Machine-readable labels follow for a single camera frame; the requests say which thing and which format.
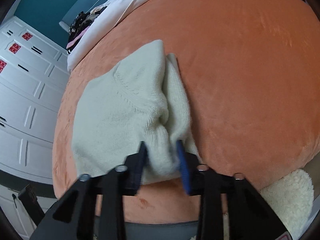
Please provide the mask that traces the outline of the white pink duvet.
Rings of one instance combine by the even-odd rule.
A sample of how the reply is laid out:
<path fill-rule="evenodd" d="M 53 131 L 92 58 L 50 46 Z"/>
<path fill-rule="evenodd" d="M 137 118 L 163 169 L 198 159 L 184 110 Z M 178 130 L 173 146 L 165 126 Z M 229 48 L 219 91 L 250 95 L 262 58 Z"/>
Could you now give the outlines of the white pink duvet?
<path fill-rule="evenodd" d="M 72 70 L 118 23 L 149 0 L 108 0 L 106 7 L 87 28 L 67 58 L 67 70 Z"/>

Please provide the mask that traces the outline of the dark clothes pile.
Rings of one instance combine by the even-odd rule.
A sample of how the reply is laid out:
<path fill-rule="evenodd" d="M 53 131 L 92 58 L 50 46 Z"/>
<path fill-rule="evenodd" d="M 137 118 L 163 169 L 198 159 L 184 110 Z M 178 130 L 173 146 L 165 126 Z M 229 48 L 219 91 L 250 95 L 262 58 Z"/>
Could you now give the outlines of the dark clothes pile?
<path fill-rule="evenodd" d="M 107 6 L 99 5 L 87 13 L 84 13 L 83 11 L 80 12 L 68 30 L 69 38 L 66 46 L 67 54 L 72 52 L 88 28 L 106 8 Z"/>

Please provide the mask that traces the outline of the white panelled wardrobe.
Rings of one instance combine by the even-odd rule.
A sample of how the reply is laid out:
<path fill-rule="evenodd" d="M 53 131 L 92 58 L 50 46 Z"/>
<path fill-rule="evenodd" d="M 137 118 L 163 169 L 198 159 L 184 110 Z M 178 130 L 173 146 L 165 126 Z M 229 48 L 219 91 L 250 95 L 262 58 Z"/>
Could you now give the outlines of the white panelled wardrobe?
<path fill-rule="evenodd" d="M 1 171 L 52 185 L 67 53 L 17 17 L 1 25 Z"/>

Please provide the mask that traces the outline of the white fluffy rug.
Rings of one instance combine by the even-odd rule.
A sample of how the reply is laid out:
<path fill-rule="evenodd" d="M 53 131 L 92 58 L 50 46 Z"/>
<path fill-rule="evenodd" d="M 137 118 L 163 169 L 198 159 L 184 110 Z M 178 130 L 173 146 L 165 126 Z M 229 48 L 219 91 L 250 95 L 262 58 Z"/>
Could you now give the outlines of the white fluffy rug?
<path fill-rule="evenodd" d="M 298 169 L 260 190 L 293 239 L 299 239 L 311 214 L 314 190 L 307 172 Z"/>

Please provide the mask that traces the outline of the cream knitted sweater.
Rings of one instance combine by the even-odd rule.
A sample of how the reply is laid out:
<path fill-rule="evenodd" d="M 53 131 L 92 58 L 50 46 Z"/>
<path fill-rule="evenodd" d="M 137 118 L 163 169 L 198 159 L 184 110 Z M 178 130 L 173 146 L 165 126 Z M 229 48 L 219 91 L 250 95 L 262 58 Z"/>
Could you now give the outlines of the cream knitted sweater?
<path fill-rule="evenodd" d="M 77 174 L 97 177 L 145 144 L 142 182 L 152 184 L 180 176 L 179 140 L 197 154 L 176 57 L 155 40 L 89 81 L 76 107 L 71 149 Z"/>

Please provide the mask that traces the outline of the orange velvet bed cover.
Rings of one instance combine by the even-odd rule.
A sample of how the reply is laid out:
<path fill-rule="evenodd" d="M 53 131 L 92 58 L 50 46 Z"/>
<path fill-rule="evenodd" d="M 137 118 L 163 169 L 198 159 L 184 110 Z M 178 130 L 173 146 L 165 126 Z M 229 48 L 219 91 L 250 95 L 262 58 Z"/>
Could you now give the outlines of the orange velvet bed cover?
<path fill-rule="evenodd" d="M 53 144 L 54 193 L 76 179 L 75 108 L 88 81 L 142 45 L 178 58 L 201 158 L 262 189 L 319 152 L 319 20 L 302 0 L 149 0 L 72 70 Z"/>

